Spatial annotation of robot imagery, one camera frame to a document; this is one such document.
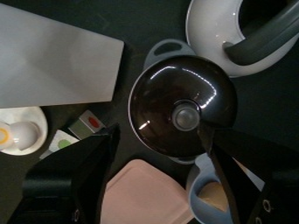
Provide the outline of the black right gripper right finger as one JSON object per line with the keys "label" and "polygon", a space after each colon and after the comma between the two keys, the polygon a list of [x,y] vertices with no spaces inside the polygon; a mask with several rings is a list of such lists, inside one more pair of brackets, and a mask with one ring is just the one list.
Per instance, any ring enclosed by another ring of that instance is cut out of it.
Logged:
{"label": "black right gripper right finger", "polygon": [[234,129],[199,124],[234,224],[299,224],[299,151]]}

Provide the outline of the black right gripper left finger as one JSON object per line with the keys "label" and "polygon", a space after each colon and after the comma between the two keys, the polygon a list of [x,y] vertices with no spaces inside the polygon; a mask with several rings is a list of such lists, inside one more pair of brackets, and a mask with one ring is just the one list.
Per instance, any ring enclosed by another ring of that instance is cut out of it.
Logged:
{"label": "black right gripper left finger", "polygon": [[23,199],[7,224],[99,224],[118,124],[54,152],[27,172]]}

